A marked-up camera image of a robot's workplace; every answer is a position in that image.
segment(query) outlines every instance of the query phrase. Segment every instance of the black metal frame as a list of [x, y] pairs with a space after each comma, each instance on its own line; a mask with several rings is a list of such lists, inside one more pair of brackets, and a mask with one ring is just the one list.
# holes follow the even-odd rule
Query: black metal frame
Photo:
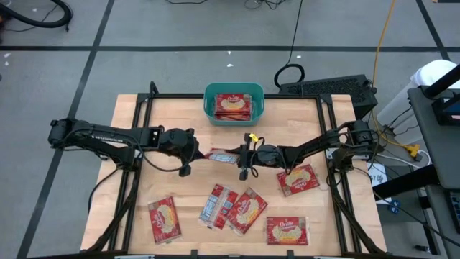
[[[150, 116], [152, 113], [152, 105], [153, 105], [154, 99], [202, 99], [202, 98], [203, 98], [203, 94], [159, 94], [157, 88], [155, 87], [153, 82], [151, 82], [149, 93], [137, 94], [136, 107], [134, 109], [134, 117], [132, 121], [132, 126], [133, 127], [138, 126], [141, 109], [144, 103], [147, 106], [146, 106], [146, 110], [144, 114], [143, 127], [148, 127], [150, 123]], [[328, 108], [328, 115], [329, 115], [329, 119], [331, 123], [331, 128], [337, 127], [334, 107], [332, 105], [332, 98], [330, 94], [309, 95], [309, 96], [301, 96], [301, 97], [292, 96], [292, 95], [282, 95], [282, 94], [266, 94], [265, 98], [266, 99], [315, 100], [316, 107], [318, 110], [318, 120], [319, 120], [319, 125], [321, 128], [321, 134], [324, 134], [326, 132], [326, 121], [324, 119], [323, 106], [322, 106], [322, 103], [325, 102]], [[332, 163], [329, 163], [327, 155], [325, 155], [325, 159], [326, 159], [326, 165], [328, 168], [328, 173], [329, 175], [333, 175], [334, 169], [332, 168]], [[133, 172], [134, 177], [132, 181], [133, 182], [132, 188], [135, 188], [134, 202], [131, 204], [131, 206], [127, 210], [126, 227], [124, 230], [121, 249], [115, 250], [116, 240], [118, 237], [118, 227], [116, 227], [115, 230], [112, 232], [110, 239], [108, 241], [109, 245], [107, 247], [107, 251], [103, 251], [103, 252], [101, 251], [82, 251], [80, 254], [58, 255], [58, 256], [55, 256], [54, 258], [56, 259], [69, 258], [69, 257], [72, 257], [72, 258], [113, 258], [114, 256], [128, 255], [129, 242], [131, 240], [132, 224], [134, 220], [134, 212], [135, 212], [135, 207], [136, 207], [138, 183], [139, 183], [140, 174], [142, 171], [142, 163], [141, 163], [142, 158], [137, 158], [137, 162], [139, 166]], [[129, 174], [130, 174], [129, 171], [124, 171], [121, 177], [120, 189], [119, 189], [118, 198], [116, 201], [115, 214], [121, 211], [121, 207], [124, 204], [125, 196], [127, 193], [127, 183], [128, 183]], [[330, 184], [334, 186], [336, 185], [336, 179], [334, 177], [330, 178]], [[342, 187], [343, 187], [343, 195], [344, 195], [344, 200], [346, 202], [346, 207], [351, 212], [351, 215], [354, 217], [353, 204], [351, 200], [351, 192], [350, 192], [349, 182], [346, 177], [346, 174], [342, 178]], [[337, 234], [339, 236], [339, 246], [340, 246], [340, 251], [341, 251], [342, 256], [346, 256], [350, 258], [405, 258], [405, 257], [397, 257], [397, 256], [392, 256], [392, 255], [386, 255], [386, 254], [375, 255], [375, 254], [362, 253], [361, 243], [358, 238], [358, 234], [353, 230], [353, 228], [351, 228], [351, 236], [353, 240], [354, 252], [349, 252], [347, 245], [346, 245], [346, 237], [344, 234], [344, 224], [342, 220], [342, 212], [339, 208], [339, 205], [337, 205], [335, 202], [333, 203], [333, 210], [334, 210], [335, 219], [336, 219]], [[199, 255], [198, 256], [197, 250], [191, 250], [190, 255], [155, 255], [155, 257], [156, 258], [187, 258], [187, 259], [197, 258], [198, 259], [198, 258], [225, 258], [225, 255]], [[286, 256], [245, 256], [245, 255], [241, 255], [238, 258], [240, 259], [242, 258], [245, 258], [245, 259], [250, 259], [250, 258], [294, 259], [294, 258], [314, 258], [314, 257], [313, 256], [295, 256], [292, 250], [287, 250]]]

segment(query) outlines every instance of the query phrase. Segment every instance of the wooden tabletop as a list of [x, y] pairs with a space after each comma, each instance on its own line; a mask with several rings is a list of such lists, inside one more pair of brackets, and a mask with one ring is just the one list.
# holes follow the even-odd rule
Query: wooden tabletop
[[[112, 127], [131, 127], [136, 97], [118, 96]], [[333, 107], [338, 125], [355, 120], [349, 96], [333, 96]], [[328, 118], [325, 105], [323, 109], [325, 118]], [[167, 130], [175, 127], [194, 128], [202, 153], [207, 153], [211, 147], [238, 147], [243, 143], [246, 132], [264, 137], [267, 144], [294, 146], [321, 134], [316, 102], [307, 99], [267, 99], [264, 115], [256, 127], [212, 126], [203, 112], [202, 99], [155, 99], [150, 125], [164, 125]], [[147, 157], [162, 168], [180, 165], [177, 158], [159, 153], [148, 153]], [[212, 160], [194, 161], [190, 164], [191, 175], [185, 178], [179, 177], [177, 172], [157, 171], [145, 163], [142, 166], [129, 253], [189, 255], [191, 250], [196, 249], [199, 255], [286, 255], [286, 250], [294, 250], [295, 255], [340, 255], [331, 192], [325, 184], [327, 170], [324, 153], [306, 158], [304, 164], [307, 163], [312, 165], [322, 185], [289, 197], [284, 197], [277, 183], [275, 174], [280, 169], [258, 168], [259, 178], [249, 174], [247, 181], [240, 181], [239, 169], [235, 165]], [[354, 161], [354, 166], [367, 171], [365, 162]], [[102, 162], [98, 181], [114, 168], [112, 162]], [[90, 247], [112, 220], [120, 179], [121, 173], [117, 173], [95, 192], [82, 249]], [[236, 235], [227, 225], [223, 230], [210, 230], [198, 223], [199, 214], [216, 183], [226, 185], [239, 194], [251, 187], [267, 201], [268, 207], [243, 237]], [[362, 172], [352, 171], [349, 173], [349, 185], [356, 219], [377, 246], [386, 250], [369, 178]], [[167, 196], [174, 198], [183, 234], [169, 244], [156, 245], [147, 205]], [[264, 226], [268, 216], [307, 217], [310, 245], [267, 245]], [[124, 227], [122, 222], [117, 238], [118, 248], [121, 247]], [[345, 218], [344, 228], [348, 250], [353, 251]]]

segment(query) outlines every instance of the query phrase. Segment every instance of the yellow tag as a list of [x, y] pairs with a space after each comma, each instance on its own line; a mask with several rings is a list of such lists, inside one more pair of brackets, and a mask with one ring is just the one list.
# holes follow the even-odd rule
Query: yellow tag
[[252, 140], [254, 140], [254, 142], [259, 142], [259, 138], [254, 133], [249, 134], [249, 136], [252, 138]]

